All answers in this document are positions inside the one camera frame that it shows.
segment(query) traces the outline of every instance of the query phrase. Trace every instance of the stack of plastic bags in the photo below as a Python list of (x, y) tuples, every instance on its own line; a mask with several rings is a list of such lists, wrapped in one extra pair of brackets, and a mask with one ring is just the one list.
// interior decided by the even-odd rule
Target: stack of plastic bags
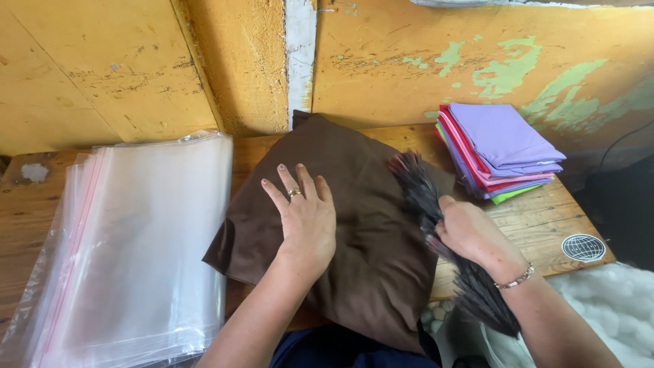
[(511, 105), (441, 105), (436, 131), (468, 194), (499, 204), (554, 180), (565, 159)]
[(81, 155), (0, 366), (161, 368), (204, 352), (226, 279), (201, 259), (224, 220), (232, 151), (205, 130)]

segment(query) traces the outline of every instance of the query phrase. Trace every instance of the person's left hand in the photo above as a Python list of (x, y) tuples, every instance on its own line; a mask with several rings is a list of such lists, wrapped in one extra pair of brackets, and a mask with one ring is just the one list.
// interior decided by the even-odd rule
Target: person's left hand
[(291, 199), (268, 180), (261, 180), (282, 217), (284, 242), (277, 258), (288, 261), (298, 274), (317, 280), (327, 269), (336, 250), (336, 211), (332, 192), (322, 176), (314, 184), (307, 168), (296, 166), (300, 185), (283, 164), (277, 167), (286, 191), (299, 190)]

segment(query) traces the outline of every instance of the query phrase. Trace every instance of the wooden tabletop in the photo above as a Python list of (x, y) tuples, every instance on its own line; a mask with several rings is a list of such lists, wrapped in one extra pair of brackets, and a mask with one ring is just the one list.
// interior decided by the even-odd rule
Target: wooden tabletop
[[(423, 159), (454, 172), (445, 146), (435, 138), (433, 124), (361, 130), (400, 151), (408, 148), (422, 153)], [(232, 169), (232, 193), (240, 188), (254, 166), (281, 136), (236, 139)], [(20, 155), (12, 159), (0, 181), (0, 337), (4, 335), (36, 258), (50, 228), (54, 211), (65, 185), (65, 168), (79, 153), (60, 151)], [(40, 164), (45, 179), (33, 182), (23, 175), (26, 164)], [(455, 196), (469, 200), (459, 186)], [(509, 239), (520, 247), (527, 259), (545, 276), (615, 262), (607, 250), (595, 262), (582, 263), (563, 254), (561, 242), (569, 235), (590, 234), (600, 238), (588, 217), (561, 182), (554, 182), (510, 198), (499, 206), (491, 201), (476, 202), (495, 220)], [(453, 269), (439, 261), (432, 300), (453, 296)], [(230, 280), (226, 313), (229, 316), (252, 290), (249, 285)], [(325, 319), (309, 308), (300, 308), (290, 329), (312, 327)]]

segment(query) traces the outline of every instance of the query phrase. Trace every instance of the black cable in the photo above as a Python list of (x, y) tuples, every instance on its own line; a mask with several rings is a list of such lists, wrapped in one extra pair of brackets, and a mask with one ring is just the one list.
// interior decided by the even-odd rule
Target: black cable
[(600, 172), (602, 172), (602, 165), (604, 165), (604, 159), (606, 158), (606, 155), (608, 155), (609, 151), (611, 151), (611, 148), (613, 148), (614, 145), (617, 145), (618, 142), (620, 142), (622, 139), (626, 138), (627, 136), (632, 135), (633, 133), (639, 132), (639, 131), (641, 131), (641, 130), (647, 128), (648, 126), (652, 125), (653, 123), (654, 123), (654, 120), (650, 121), (649, 123), (647, 123), (647, 124), (641, 126), (640, 128), (638, 128), (638, 129), (636, 129), (636, 130), (632, 130), (631, 132), (629, 132), (629, 133), (627, 133), (627, 134), (621, 136), (620, 138), (618, 138), (617, 141), (613, 142), (613, 144), (610, 145), (610, 146), (606, 149), (606, 152), (604, 152), (604, 156), (602, 156), (602, 160), (600, 161), (600, 166), (597, 168), (597, 173), (599, 174)]

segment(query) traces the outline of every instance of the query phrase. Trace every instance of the dark blue clothing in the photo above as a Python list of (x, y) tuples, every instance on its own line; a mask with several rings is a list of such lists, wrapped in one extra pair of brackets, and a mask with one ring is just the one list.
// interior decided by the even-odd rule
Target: dark blue clothing
[[(421, 334), (431, 340), (424, 331)], [(427, 357), (388, 347), (337, 324), (285, 333), (269, 367), (439, 368)]]

